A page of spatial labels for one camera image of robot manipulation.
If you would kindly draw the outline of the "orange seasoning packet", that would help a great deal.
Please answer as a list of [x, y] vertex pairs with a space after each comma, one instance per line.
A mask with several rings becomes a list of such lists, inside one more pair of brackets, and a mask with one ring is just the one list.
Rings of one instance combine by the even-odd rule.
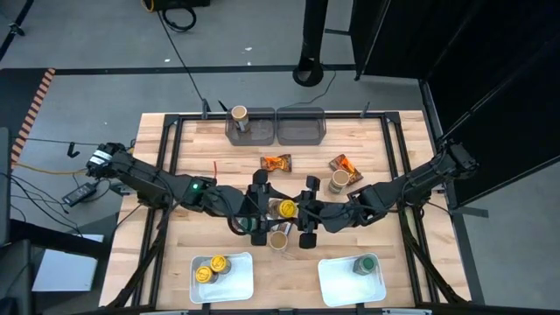
[[261, 168], [267, 172], [281, 170], [283, 172], [292, 172], [291, 154], [283, 154], [277, 157], [261, 157]]
[[363, 179], [361, 172], [354, 166], [354, 164], [346, 157], [345, 154], [340, 154], [329, 162], [329, 167], [333, 171], [343, 170], [349, 175], [348, 185], [351, 186]]

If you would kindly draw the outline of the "black pole stand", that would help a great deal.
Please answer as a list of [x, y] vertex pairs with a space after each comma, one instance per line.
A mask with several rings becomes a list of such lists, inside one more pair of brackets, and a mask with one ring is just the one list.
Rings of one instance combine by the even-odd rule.
[[320, 62], [328, 0], [305, 0], [303, 40], [300, 58], [292, 71], [293, 80], [300, 86], [318, 85], [324, 76]]

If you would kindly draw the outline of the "black equipment case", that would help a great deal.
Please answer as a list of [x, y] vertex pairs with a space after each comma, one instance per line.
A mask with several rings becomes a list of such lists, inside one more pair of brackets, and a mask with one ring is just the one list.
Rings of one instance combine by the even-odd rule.
[[141, 5], [149, 12], [179, 8], [207, 7], [211, 0], [140, 0]]

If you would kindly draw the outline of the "black partition curtain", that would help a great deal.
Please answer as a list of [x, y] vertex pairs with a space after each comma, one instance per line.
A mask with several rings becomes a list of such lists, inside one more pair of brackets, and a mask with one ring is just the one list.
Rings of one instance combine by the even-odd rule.
[[479, 169], [464, 206], [560, 162], [560, 0], [353, 0], [358, 74], [416, 79]]

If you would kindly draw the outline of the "yellow lid spice jar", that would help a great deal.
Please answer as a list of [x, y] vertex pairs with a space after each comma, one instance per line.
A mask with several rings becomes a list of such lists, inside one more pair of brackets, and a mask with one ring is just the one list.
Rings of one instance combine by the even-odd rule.
[[214, 255], [210, 260], [210, 268], [214, 273], [227, 274], [231, 270], [231, 262], [224, 255]]
[[199, 266], [194, 272], [194, 278], [198, 284], [213, 284], [217, 281], [218, 275], [210, 266]]
[[289, 219], [297, 214], [298, 206], [290, 199], [273, 199], [268, 204], [268, 215], [272, 218]]

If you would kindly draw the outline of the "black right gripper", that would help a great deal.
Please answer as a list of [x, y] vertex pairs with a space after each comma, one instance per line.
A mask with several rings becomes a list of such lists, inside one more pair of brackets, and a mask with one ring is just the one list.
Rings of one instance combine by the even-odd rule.
[[297, 204], [297, 217], [292, 217], [290, 223], [301, 232], [299, 247], [314, 249], [317, 245], [315, 229], [322, 225], [329, 233], [337, 233], [347, 227], [354, 210], [350, 203], [333, 203], [317, 199], [320, 179], [308, 176], [305, 181], [307, 187], [291, 200]]

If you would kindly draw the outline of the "black power adapter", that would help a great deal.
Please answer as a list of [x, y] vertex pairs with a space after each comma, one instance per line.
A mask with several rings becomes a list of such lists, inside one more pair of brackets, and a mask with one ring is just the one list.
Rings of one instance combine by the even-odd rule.
[[63, 196], [61, 200], [69, 207], [74, 207], [86, 198], [91, 197], [96, 191], [96, 184], [85, 183]]

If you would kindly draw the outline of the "grey translucent plastic bin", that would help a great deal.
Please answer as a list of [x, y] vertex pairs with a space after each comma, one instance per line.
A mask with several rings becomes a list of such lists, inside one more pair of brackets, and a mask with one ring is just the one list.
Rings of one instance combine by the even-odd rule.
[[231, 116], [231, 109], [226, 113], [225, 135], [235, 146], [271, 145], [276, 135], [276, 111], [273, 108], [247, 108], [249, 129], [240, 132]]
[[319, 145], [326, 135], [326, 112], [319, 107], [279, 108], [276, 136], [281, 145]]

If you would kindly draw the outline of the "white plastic bin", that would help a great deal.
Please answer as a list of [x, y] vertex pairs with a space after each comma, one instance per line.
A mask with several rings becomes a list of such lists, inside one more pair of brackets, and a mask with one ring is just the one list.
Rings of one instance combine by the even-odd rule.
[[[375, 271], [366, 276], [355, 274], [354, 261], [368, 255], [377, 259]], [[323, 301], [329, 307], [379, 302], [387, 295], [381, 263], [374, 253], [322, 259], [318, 279]]]
[[195, 304], [211, 304], [219, 302], [247, 300], [254, 293], [253, 256], [249, 252], [225, 255], [231, 262], [231, 270], [227, 274], [217, 274], [215, 283], [201, 284], [194, 278], [199, 266], [210, 266], [210, 255], [198, 255], [190, 265], [190, 299]]

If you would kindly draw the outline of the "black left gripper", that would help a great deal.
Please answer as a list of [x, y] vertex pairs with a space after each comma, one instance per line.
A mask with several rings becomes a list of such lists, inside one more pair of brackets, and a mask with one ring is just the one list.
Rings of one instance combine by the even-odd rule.
[[[267, 231], [284, 232], [284, 220], [278, 217], [267, 215], [265, 218], [264, 209], [259, 204], [258, 196], [265, 191], [267, 201], [286, 200], [287, 195], [276, 190], [268, 182], [268, 173], [265, 170], [257, 170], [253, 174], [252, 183], [248, 190], [243, 193], [230, 185], [217, 185], [213, 189], [213, 195], [218, 200], [218, 205], [214, 207], [216, 212], [221, 212], [227, 219], [227, 226], [235, 235], [250, 237], [253, 246], [265, 246], [267, 244]], [[238, 226], [237, 218], [252, 218], [256, 223], [253, 233], [245, 234]]]

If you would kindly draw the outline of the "black aluminium table frame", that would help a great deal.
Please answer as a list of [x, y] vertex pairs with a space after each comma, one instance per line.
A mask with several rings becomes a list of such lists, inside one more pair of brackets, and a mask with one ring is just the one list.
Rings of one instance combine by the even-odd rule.
[[[326, 134], [317, 146], [234, 146], [225, 136], [225, 123], [217, 114], [194, 118], [181, 127], [168, 114], [142, 115], [134, 155], [147, 163], [175, 165], [179, 173], [215, 176], [222, 185], [245, 190], [262, 156], [284, 153], [293, 158], [292, 172], [274, 171], [272, 186], [290, 196], [305, 187], [307, 176], [320, 179], [321, 200], [343, 202], [345, 194], [328, 191], [329, 162], [345, 154], [362, 172], [362, 184], [387, 181], [402, 174], [406, 166], [417, 167], [432, 157], [424, 117], [419, 111], [330, 112]], [[318, 264], [322, 259], [374, 253], [379, 257], [387, 295], [384, 307], [412, 307], [438, 298], [449, 298], [428, 280], [421, 263], [412, 258], [403, 242], [402, 224], [408, 224], [417, 238], [424, 238], [430, 259], [448, 283], [455, 300], [467, 300], [464, 265], [445, 197], [434, 193], [424, 209], [423, 219], [395, 213], [367, 227], [346, 228], [331, 234], [318, 231], [317, 246], [301, 249], [299, 234], [291, 230], [286, 250], [253, 246], [247, 236], [233, 234], [223, 219], [176, 209], [167, 232], [163, 259], [147, 270], [140, 300], [159, 310], [198, 310], [190, 299], [190, 264], [195, 256], [238, 254], [253, 256], [254, 293], [247, 300], [211, 304], [212, 310], [315, 309], [327, 312], [319, 286]]]

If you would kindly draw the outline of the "orange black hazard tape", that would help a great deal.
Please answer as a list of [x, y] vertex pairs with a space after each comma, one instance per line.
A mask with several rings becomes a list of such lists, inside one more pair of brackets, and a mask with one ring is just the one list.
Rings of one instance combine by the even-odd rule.
[[6, 104], [13, 112], [9, 122], [15, 124], [11, 162], [15, 165], [23, 152], [32, 126], [37, 120], [43, 100], [56, 73], [54, 68], [6, 69]]

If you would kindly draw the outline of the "tan lid spice jar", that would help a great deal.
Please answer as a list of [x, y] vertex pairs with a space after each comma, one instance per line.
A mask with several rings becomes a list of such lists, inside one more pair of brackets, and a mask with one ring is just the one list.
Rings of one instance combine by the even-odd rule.
[[350, 175], [344, 170], [336, 170], [332, 173], [328, 190], [331, 193], [339, 194], [347, 186], [350, 180]]
[[274, 231], [269, 235], [269, 246], [276, 251], [286, 250], [288, 241], [288, 236], [282, 231]]
[[249, 111], [244, 106], [235, 106], [231, 109], [231, 116], [233, 121], [240, 132], [247, 132], [249, 130]]

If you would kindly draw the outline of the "white flat board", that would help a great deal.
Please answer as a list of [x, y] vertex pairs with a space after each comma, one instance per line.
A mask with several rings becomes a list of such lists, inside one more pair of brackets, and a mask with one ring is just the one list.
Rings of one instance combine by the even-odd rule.
[[31, 290], [33, 292], [91, 291], [97, 258], [46, 249]]

